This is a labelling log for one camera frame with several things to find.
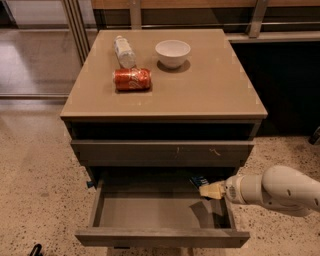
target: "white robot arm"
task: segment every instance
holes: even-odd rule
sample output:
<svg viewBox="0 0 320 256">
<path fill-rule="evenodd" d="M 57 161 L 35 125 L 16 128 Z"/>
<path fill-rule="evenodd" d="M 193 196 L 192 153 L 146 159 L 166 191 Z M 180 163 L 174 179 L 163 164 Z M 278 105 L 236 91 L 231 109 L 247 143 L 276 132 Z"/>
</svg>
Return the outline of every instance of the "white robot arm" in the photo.
<svg viewBox="0 0 320 256">
<path fill-rule="evenodd" d="M 255 204 L 291 216 L 320 212 L 320 182 L 287 166 L 273 166 L 261 175 L 236 175 L 199 187 L 201 196 L 235 204 Z"/>
</svg>

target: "plastic bottle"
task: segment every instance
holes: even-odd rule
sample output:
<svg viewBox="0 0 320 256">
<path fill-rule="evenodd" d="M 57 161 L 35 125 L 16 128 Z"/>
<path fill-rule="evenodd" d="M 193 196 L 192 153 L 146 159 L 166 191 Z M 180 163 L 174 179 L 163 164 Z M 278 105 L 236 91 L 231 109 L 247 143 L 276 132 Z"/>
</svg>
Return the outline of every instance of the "plastic bottle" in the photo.
<svg viewBox="0 0 320 256">
<path fill-rule="evenodd" d="M 114 50 L 122 68 L 133 68 L 136 66 L 136 55 L 126 38 L 117 36 L 114 39 Z"/>
</svg>

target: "drawer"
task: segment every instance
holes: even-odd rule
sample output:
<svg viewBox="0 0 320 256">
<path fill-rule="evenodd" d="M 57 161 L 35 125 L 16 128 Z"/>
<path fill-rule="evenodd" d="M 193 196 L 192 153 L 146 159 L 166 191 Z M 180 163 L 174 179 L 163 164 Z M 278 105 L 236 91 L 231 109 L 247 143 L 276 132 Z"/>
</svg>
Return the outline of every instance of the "drawer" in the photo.
<svg viewBox="0 0 320 256">
<path fill-rule="evenodd" d="M 240 248 L 250 236 L 224 200 L 201 199 L 190 182 L 104 176 L 76 237 L 84 246 Z"/>
<path fill-rule="evenodd" d="M 72 140 L 84 166 L 239 167 L 247 160 L 251 141 L 112 141 Z"/>
</svg>

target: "white bowl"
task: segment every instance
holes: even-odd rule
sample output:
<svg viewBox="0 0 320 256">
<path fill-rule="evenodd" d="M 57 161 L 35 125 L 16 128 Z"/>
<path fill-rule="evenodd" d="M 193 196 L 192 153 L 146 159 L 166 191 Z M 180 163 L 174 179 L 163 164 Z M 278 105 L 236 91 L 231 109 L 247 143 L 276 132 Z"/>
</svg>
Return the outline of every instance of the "white bowl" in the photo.
<svg viewBox="0 0 320 256">
<path fill-rule="evenodd" d="M 190 45 L 179 40 L 166 40 L 156 45 L 160 62 L 170 69 L 180 67 L 187 59 Z"/>
</svg>

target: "soda can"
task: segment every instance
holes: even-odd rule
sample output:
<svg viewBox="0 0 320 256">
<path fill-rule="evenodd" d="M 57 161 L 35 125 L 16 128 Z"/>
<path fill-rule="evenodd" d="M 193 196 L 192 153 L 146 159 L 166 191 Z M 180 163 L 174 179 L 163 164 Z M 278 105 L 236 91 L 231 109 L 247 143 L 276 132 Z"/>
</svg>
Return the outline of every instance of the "soda can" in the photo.
<svg viewBox="0 0 320 256">
<path fill-rule="evenodd" d="M 146 90 L 151 86 L 151 71 L 146 68 L 116 69 L 113 82 L 119 91 Z"/>
</svg>

